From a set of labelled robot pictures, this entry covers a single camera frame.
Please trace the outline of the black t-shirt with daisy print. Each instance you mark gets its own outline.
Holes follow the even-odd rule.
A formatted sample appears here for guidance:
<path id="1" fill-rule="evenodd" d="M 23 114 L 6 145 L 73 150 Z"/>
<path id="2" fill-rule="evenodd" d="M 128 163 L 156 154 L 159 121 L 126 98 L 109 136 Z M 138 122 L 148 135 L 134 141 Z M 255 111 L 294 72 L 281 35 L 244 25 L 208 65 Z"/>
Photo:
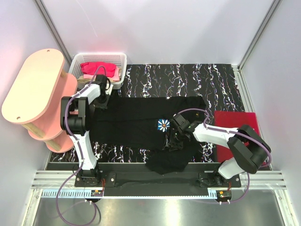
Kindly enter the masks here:
<path id="1" fill-rule="evenodd" d="M 158 174 L 183 171 L 200 149 L 196 141 L 182 148 L 170 145 L 171 120 L 176 113 L 189 122 L 203 121 L 202 97 L 111 97 L 106 110 L 96 109 L 90 141 L 93 150 L 121 145 L 150 151 L 146 167 Z"/>

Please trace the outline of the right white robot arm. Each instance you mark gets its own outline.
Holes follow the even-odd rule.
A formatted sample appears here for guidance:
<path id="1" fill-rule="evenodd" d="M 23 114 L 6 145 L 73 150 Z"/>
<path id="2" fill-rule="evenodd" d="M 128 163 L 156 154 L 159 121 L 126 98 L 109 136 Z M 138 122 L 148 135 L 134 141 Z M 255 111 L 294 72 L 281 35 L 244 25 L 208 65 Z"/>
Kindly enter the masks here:
<path id="1" fill-rule="evenodd" d="M 240 173 L 255 174 L 264 162 L 271 160 L 271 149 L 249 125 L 240 128 L 210 126 L 204 122 L 189 122 L 176 114 L 170 122 L 170 146 L 183 148 L 183 143 L 207 142 L 228 148 L 233 157 L 225 160 L 214 174 L 214 182 L 225 186 Z"/>

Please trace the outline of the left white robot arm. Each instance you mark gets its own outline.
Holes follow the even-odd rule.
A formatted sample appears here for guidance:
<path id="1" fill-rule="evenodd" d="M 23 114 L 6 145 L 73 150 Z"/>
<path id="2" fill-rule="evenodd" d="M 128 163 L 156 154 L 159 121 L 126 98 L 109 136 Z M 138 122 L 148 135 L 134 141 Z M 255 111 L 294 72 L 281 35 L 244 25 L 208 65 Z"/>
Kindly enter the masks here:
<path id="1" fill-rule="evenodd" d="M 70 136 L 79 160 L 75 186 L 97 186 L 104 181 L 89 138 L 90 107 L 106 109 L 111 92 L 109 78 L 98 74 L 76 94 L 61 98 L 60 126 Z"/>

